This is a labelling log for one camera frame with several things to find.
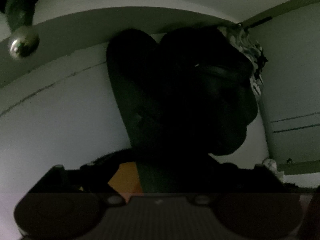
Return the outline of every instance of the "ceiling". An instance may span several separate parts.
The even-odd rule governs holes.
[[[242,22],[289,0],[39,0],[34,25],[40,46],[15,62],[7,53],[10,30],[0,15],[0,88],[57,57],[107,41],[129,27],[166,32],[177,26]]]

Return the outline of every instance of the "metallic sphere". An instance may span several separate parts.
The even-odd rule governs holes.
[[[15,30],[9,39],[9,54],[19,60],[30,56],[39,45],[39,35],[31,26],[21,26]]]

